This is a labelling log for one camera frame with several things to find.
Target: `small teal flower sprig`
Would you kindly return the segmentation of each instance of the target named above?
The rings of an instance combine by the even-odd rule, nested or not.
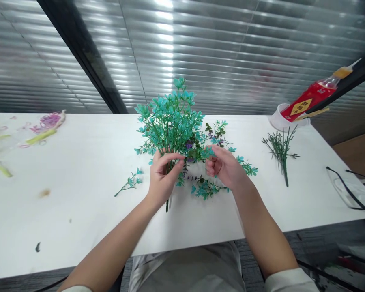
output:
[[[249,176],[256,176],[258,172],[258,168],[251,167],[250,163],[247,163],[247,160],[243,159],[243,156],[237,156],[236,159],[238,160],[239,164],[242,165],[242,168],[245,170],[246,174]]]
[[[204,201],[208,199],[208,197],[212,197],[213,194],[220,192],[222,189],[226,189],[227,192],[230,191],[227,187],[220,187],[209,179],[204,179],[202,175],[200,177],[188,176],[187,179],[190,179],[191,181],[195,180],[197,183],[197,186],[192,185],[191,194],[195,193],[196,197],[202,197]]]
[[[136,178],[137,175],[143,174],[143,171],[137,168],[136,173],[131,173],[132,177],[127,178],[127,183],[120,189],[119,192],[116,193],[115,197],[121,192],[128,189],[135,189],[135,185],[141,184],[142,180],[140,178]]]

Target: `hand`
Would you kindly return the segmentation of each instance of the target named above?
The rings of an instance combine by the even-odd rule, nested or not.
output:
[[[161,207],[169,199],[178,175],[184,167],[184,155],[178,153],[166,153],[161,156],[157,151],[150,166],[150,187],[146,198]],[[178,159],[175,166],[166,174],[166,166],[172,160]]]
[[[217,176],[222,183],[235,191],[239,187],[243,187],[245,183],[251,180],[247,176],[242,166],[238,163],[230,151],[217,145],[211,147],[216,156],[210,156],[206,160],[206,169],[209,176]]]

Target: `person's right hand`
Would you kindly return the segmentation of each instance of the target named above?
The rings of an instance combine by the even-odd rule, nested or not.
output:
[[[251,182],[245,170],[232,153],[217,145],[211,147],[216,156],[206,160],[207,175],[217,176],[231,191]]]

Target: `white cup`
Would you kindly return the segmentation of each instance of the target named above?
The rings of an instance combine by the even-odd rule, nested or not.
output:
[[[279,131],[288,131],[288,128],[291,127],[291,130],[293,130],[296,125],[298,128],[307,126],[311,124],[310,118],[302,119],[298,122],[290,122],[285,117],[281,115],[281,111],[285,110],[289,106],[288,103],[282,103],[277,107],[277,110],[274,112],[273,115],[269,116],[269,122],[271,125]]]

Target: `white sleeve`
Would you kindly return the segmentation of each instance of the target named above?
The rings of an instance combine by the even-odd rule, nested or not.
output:
[[[265,281],[266,292],[319,292],[314,281],[301,269],[270,275]]]
[[[66,288],[62,292],[92,292],[92,290],[85,286],[73,286]]]

